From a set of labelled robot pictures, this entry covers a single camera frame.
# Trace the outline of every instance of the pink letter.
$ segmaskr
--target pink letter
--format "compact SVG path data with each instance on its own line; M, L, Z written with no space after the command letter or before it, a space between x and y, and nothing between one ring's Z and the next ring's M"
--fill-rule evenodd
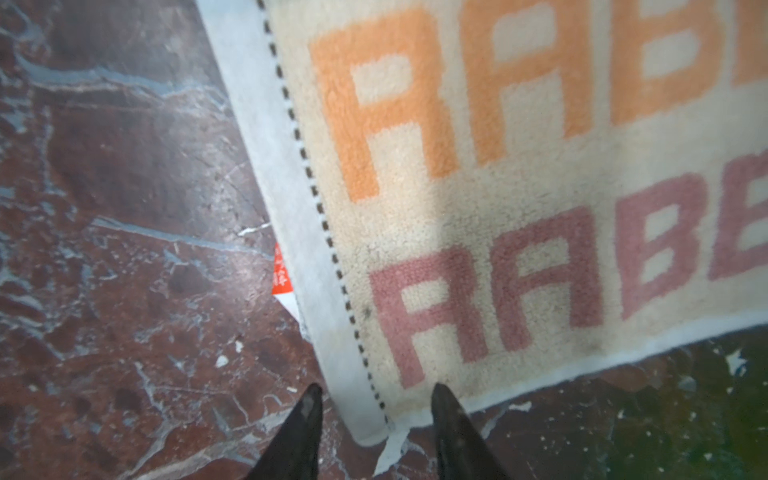
M568 263L527 276L518 275L518 255L526 247L560 237L568 242ZM588 208L574 208L521 230L504 233L493 243L491 265L493 304L507 350L524 349L531 344L521 297L540 286L570 282L571 326L602 325L603 303L594 218Z
M429 257L409 260L370 274L379 323L407 389L424 379L424 370L413 348L414 334L438 325L456 325L458 346L465 362L488 355L480 313L472 305L477 279L472 256L464 247L453 247ZM408 286L431 280L448 284L448 299L426 310L409 313L402 300Z
M645 241L649 215L677 205L674 227ZM699 240L694 229L707 208L707 184L697 174L664 180L616 203L616 261L621 275L622 317L628 319L649 300L683 286L696 270ZM672 265L653 280L641 283L645 262L672 249Z
M746 205L746 191L752 180L768 175L768 150L732 160L723 172L723 199L717 219L717 240L710 266L710 280L746 272L768 263L768 243L739 250L744 227L768 217L768 200Z

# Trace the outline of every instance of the black dashed line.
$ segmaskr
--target black dashed line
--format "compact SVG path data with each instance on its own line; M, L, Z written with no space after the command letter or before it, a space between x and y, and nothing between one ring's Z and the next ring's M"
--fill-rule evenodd
M257 4L259 5L259 8L266 15L266 6L264 5L264 1L263 0L257 0ZM270 52L272 53L272 56L276 59L277 58L277 45L275 45L275 42L271 40L271 38L272 38L271 37L271 35L272 35L272 28L270 27L270 23L269 23L268 19L264 20L264 32L267 35L270 35L270 45L269 45L270 46ZM283 67L280 64L278 64L275 67L275 75L279 79L283 78ZM286 100L289 100L290 99L290 93L288 92L288 87L286 85L282 86L282 92L283 92L283 98L285 98ZM291 119L291 121L295 121L296 120L296 113L293 111L293 108L288 107L287 108L287 113L288 113L288 117ZM294 138L296 138L296 141L301 141L301 131L299 130L298 127L293 130L293 136L294 136ZM308 160L307 154L306 154L306 150L305 150L305 148L303 146L300 147L299 154L301 155L302 159ZM309 179L313 179L314 178L314 174L312 172L312 168L306 167L305 172L306 172L306 176ZM312 189L312 195L314 197L319 197L319 191L317 189L317 186L310 185L310 188ZM320 215L324 215L325 209L323 208L322 202L318 201L317 204L316 204L316 207L317 207L317 213L320 214ZM322 219L322 222L323 222L322 223L323 230L329 231L328 222L325 219ZM328 236L328 238L326 238L326 242L328 243L328 247L329 248L333 248L333 238L331 238L330 235ZM338 256L335 253L332 254L331 260L333 261L334 264L338 264L339 263L339 258L338 258ZM336 276L339 278L339 280L341 280L344 277L344 274L342 273L341 269L337 269L336 270ZM341 293L343 295L347 295L346 285L344 285L343 282L341 282ZM351 304L350 301L346 302L345 308L347 309L347 311L352 312L352 304ZM349 316L349 323L355 325L356 321L355 321L355 316L354 315L350 315ZM355 333L355 339L359 340L360 339L360 331L356 329L354 333ZM360 351L360 355L362 356L363 353L365 352L365 347L362 345L362 343L358 343L357 348ZM363 366L366 367L366 369L368 369L368 359L366 357L362 358L362 364L363 364ZM376 392L376 386L373 384L373 374L370 372L370 370L368 371L368 381L369 381L369 383L371 385L371 391L375 393L374 399L375 400L379 400L380 394ZM384 408L385 408L384 402L380 402L379 403L379 408L381 410L384 410ZM385 424L389 424L389 417L386 415L386 413L384 414L384 423Z

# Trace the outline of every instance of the bath mat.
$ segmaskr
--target bath mat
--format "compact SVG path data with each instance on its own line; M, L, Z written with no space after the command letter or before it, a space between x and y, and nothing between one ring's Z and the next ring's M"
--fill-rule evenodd
M768 320L768 3L198 0L371 445Z

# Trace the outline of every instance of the red marble floor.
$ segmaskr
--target red marble floor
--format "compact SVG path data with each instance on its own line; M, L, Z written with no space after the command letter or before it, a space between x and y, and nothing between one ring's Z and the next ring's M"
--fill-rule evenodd
M2 1L0 84L0 478L241 477L323 379L194 2ZM762 327L473 419L516 478L747 479L766 406ZM431 434L384 477L435 478ZM321 478L382 447L327 401Z

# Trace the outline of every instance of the dashed stitching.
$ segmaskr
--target dashed stitching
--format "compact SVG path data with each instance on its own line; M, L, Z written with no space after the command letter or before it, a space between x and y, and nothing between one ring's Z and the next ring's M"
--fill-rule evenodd
M310 189L312 191L312 197L316 201L317 213L320 217L320 221L322 222L321 225L323 227L323 231L326 233L326 243L328 243L328 248L331 250L331 261L336 266L336 277L339 279L339 285L341 286L341 293L344 296L344 301L345 301L344 307L347 313L349 314L349 323L351 323L352 325L356 325L357 321L355 319L355 313L352 309L352 303L349 300L349 296L347 294L346 285L344 284L344 281L343 281L344 274L342 273L341 267L339 265L339 257L338 255L336 255L336 249L333 248L333 238L331 238L330 227L328 225L328 221L326 220L325 209L323 208L323 202L320 200L319 191L315 183L315 175L312 172L312 167L310 165L309 158L307 157L306 150L303 145L301 131L299 130L299 125L296 123L296 113L293 110L293 104L290 100L290 93L288 92L288 87L286 86L285 79L283 78L283 68L280 66L280 60L277 57L277 46L275 45L274 37L272 34L272 28L270 27L270 21L267 18L266 7L264 6L263 0L257 0L257 4L259 5L259 9L264 15L264 33L270 39L270 53L272 54L272 58L276 63L275 75L282 83L281 91L283 93L283 99L286 102L286 112L288 114L288 118L290 118L291 122L293 123L293 138L296 140L296 144L299 147L299 155L301 156L304 162L304 173L306 174L307 179L309 179L310 181ZM362 345L362 341L360 340L360 331L357 328L355 328L355 341L357 341L357 349L359 350L360 357L362 358L362 365L366 367L366 370L368 370L368 381L370 382L370 385L371 385L371 392L373 392L373 398L377 402L379 402L379 408L384 412L386 404L380 401L381 395L379 394L379 392L376 391L376 385L373 383L373 374L368 369L368 358L365 356L366 349ZM389 424L389 417L386 415L386 413L384 413L384 423Z

